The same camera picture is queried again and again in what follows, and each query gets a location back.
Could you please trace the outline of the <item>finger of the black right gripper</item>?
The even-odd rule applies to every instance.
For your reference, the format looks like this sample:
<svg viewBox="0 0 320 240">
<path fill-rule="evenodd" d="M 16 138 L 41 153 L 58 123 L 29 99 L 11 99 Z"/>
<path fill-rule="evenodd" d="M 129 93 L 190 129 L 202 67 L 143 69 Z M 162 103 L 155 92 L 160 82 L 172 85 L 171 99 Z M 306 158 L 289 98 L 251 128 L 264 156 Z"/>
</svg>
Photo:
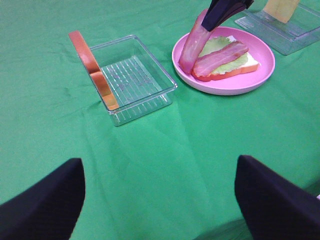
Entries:
<svg viewBox="0 0 320 240">
<path fill-rule="evenodd" d="M 253 2 L 253 0 L 218 0 L 212 9 L 213 29 L 233 15 L 248 9 Z"/>
<path fill-rule="evenodd" d="M 211 32 L 229 17 L 233 5 L 233 0 L 212 0 L 201 25 Z"/>
</svg>

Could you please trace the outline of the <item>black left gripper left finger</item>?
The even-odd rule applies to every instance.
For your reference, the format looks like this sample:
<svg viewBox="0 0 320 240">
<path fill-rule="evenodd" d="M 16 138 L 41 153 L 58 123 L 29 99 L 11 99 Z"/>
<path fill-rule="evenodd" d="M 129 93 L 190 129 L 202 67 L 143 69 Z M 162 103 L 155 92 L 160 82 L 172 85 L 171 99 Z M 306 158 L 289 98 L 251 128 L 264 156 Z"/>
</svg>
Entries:
<svg viewBox="0 0 320 240">
<path fill-rule="evenodd" d="M 2 240 L 68 240 L 86 195 L 81 158 L 71 158 L 0 206 Z"/>
</svg>

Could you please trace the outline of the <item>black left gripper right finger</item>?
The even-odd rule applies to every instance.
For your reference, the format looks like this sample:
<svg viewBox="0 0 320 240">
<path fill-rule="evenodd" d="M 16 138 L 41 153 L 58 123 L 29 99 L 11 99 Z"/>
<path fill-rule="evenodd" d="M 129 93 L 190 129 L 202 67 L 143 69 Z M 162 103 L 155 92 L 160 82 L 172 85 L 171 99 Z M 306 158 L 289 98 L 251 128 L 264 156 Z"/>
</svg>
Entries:
<svg viewBox="0 0 320 240">
<path fill-rule="evenodd" d="M 235 198 L 255 240 L 318 240 L 320 200 L 250 155 L 240 155 Z"/>
</svg>

